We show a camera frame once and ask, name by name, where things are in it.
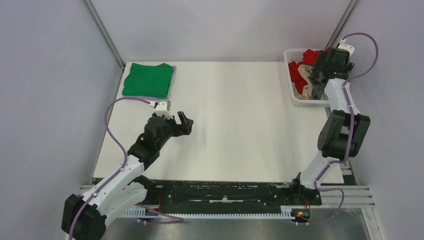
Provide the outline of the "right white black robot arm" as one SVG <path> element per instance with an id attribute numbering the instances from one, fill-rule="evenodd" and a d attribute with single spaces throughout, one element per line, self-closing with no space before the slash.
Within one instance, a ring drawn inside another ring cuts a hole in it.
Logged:
<path id="1" fill-rule="evenodd" d="M 371 124 L 351 99 L 349 74 L 354 68 L 350 57 L 354 47 L 341 44 L 321 50 L 314 61 L 310 76 L 311 96 L 326 95 L 331 113 L 317 140 L 318 152 L 309 166 L 292 180 L 289 199 L 295 204 L 310 201 L 319 194 L 319 187 L 336 164 L 355 157 Z"/>

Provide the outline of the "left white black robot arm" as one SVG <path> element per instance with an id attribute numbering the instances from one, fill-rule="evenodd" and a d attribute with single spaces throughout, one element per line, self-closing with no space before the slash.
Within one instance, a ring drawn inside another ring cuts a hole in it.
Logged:
<path id="1" fill-rule="evenodd" d="M 135 143 L 124 151 L 124 160 L 107 177 L 78 196 L 71 194 L 64 203 L 61 229 L 73 240 L 100 240 L 108 226 L 140 202 L 153 203 L 157 190 L 141 180 L 143 172 L 160 156 L 172 137 L 190 135 L 194 121 L 184 112 L 167 118 L 153 114 Z"/>

